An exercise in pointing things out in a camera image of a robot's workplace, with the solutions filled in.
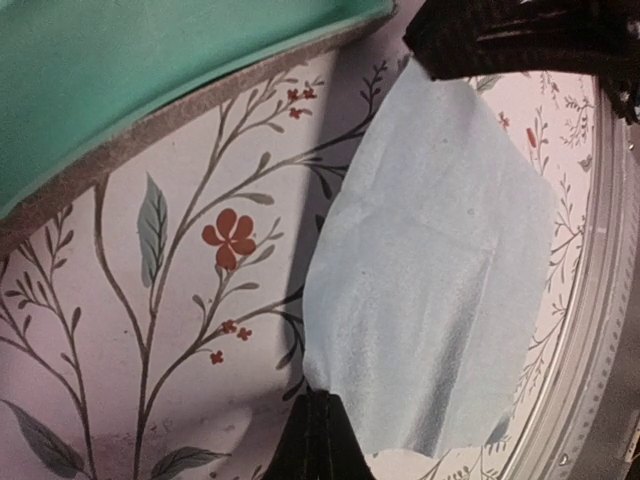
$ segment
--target floral tablecloth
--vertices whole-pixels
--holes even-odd
[[[419,3],[150,145],[0,263],[2,478],[260,478],[304,385],[310,255]],[[372,454],[380,479],[499,478],[547,381],[582,246],[592,79],[468,81],[560,200],[547,288],[504,438],[439,460]]]

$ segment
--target folded cloth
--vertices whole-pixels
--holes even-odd
[[[504,424],[554,213],[482,99],[410,61],[329,212],[303,298],[305,374],[342,397],[365,453],[439,456]]]

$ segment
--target teal tray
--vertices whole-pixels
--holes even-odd
[[[392,0],[0,0],[0,218],[172,100],[392,9]]]

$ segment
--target white cloth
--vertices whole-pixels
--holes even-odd
[[[463,81],[412,60],[324,224],[304,371],[366,453],[482,445],[513,401],[545,285],[555,197]]]

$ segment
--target floral pattern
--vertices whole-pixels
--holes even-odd
[[[0,262],[3,475],[261,478],[264,446],[304,387],[304,272],[358,140],[406,65],[407,15],[150,145]],[[381,463],[394,458],[414,462],[415,478],[500,478],[569,308],[593,161],[591,80],[468,82],[557,193],[547,289],[505,436],[442,459],[371,455],[381,479],[398,472]]]

